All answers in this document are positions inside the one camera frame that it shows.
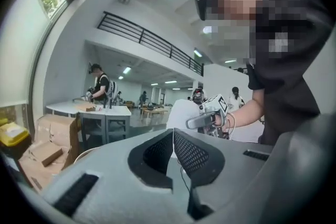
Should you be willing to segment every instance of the ceiling light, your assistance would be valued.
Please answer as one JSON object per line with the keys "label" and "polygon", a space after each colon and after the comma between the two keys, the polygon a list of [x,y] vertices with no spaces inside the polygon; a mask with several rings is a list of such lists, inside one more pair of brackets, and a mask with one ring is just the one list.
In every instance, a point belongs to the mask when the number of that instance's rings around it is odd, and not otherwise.
{"label": "ceiling light", "polygon": [[202,55],[201,55],[197,50],[194,50],[194,53],[195,53],[198,57],[202,57]]}
{"label": "ceiling light", "polygon": [[130,67],[126,67],[125,70],[124,70],[124,74],[127,74],[128,72],[130,72],[131,68]]}
{"label": "ceiling light", "polygon": [[236,62],[237,60],[228,60],[228,61],[225,61],[225,63],[229,63],[229,62]]}
{"label": "ceiling light", "polygon": [[203,28],[203,33],[205,33],[205,34],[210,34],[212,32],[212,28],[211,28],[211,26],[205,26],[204,28]]}

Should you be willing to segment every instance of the black t-shirt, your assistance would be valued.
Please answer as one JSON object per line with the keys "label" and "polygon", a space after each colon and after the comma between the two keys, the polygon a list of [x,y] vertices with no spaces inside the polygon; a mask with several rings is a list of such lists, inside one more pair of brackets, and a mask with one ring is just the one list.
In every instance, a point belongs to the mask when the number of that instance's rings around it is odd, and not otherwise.
{"label": "black t-shirt", "polygon": [[[95,90],[94,93],[98,92],[100,90],[101,86],[105,86],[105,93],[108,92],[110,82],[109,82],[109,80],[108,80],[107,77],[102,77],[103,75],[106,75],[106,74],[103,73],[101,76],[99,76],[97,78],[97,83],[96,83],[96,85],[94,87],[95,88],[94,89]],[[95,100],[97,100],[97,101],[102,101],[104,99],[107,99],[106,94],[102,94],[101,96],[98,96],[98,97],[95,98]]]}
{"label": "black t-shirt", "polygon": [[265,89],[259,142],[275,145],[280,134],[320,113],[303,74],[326,43],[333,20],[320,0],[262,0],[255,25],[248,87]]}

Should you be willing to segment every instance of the cable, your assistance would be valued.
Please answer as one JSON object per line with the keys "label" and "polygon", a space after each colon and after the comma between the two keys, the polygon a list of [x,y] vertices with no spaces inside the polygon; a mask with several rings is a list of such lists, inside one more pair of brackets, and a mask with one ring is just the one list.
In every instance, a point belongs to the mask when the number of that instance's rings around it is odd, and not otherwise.
{"label": "cable", "polygon": [[235,128],[236,128],[236,117],[235,117],[231,112],[228,112],[227,114],[229,114],[229,115],[233,118],[233,120],[234,120],[233,129],[232,129],[232,131],[229,133],[229,140],[232,140],[233,132],[235,131]]}
{"label": "cable", "polygon": [[190,190],[189,190],[189,188],[188,188],[188,186],[187,186],[187,183],[186,183],[185,180],[184,180],[184,177],[183,177],[183,174],[182,174],[182,169],[183,169],[183,167],[181,166],[180,172],[181,172],[182,180],[183,180],[184,185],[185,185],[185,187],[187,188],[188,192],[190,192]]}

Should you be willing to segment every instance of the black slot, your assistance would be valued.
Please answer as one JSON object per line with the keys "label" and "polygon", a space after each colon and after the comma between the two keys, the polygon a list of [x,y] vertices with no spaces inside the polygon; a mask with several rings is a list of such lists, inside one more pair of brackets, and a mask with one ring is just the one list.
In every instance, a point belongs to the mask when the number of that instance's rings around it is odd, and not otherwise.
{"label": "black slot", "polygon": [[98,180],[98,176],[84,174],[69,188],[54,204],[63,214],[71,217],[91,188]]}
{"label": "black slot", "polygon": [[243,154],[246,155],[246,156],[255,158],[255,159],[260,159],[262,161],[267,161],[267,159],[269,157],[268,154],[255,152],[255,151],[250,151],[250,150],[246,150]]}

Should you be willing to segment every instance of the black metal railing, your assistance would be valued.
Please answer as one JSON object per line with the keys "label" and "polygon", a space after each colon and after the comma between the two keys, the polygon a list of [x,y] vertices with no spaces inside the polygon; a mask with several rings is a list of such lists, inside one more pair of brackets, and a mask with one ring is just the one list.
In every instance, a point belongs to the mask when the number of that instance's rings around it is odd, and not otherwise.
{"label": "black metal railing", "polygon": [[203,76],[204,65],[196,62],[167,40],[118,15],[104,12],[98,29],[133,40],[151,48]]}

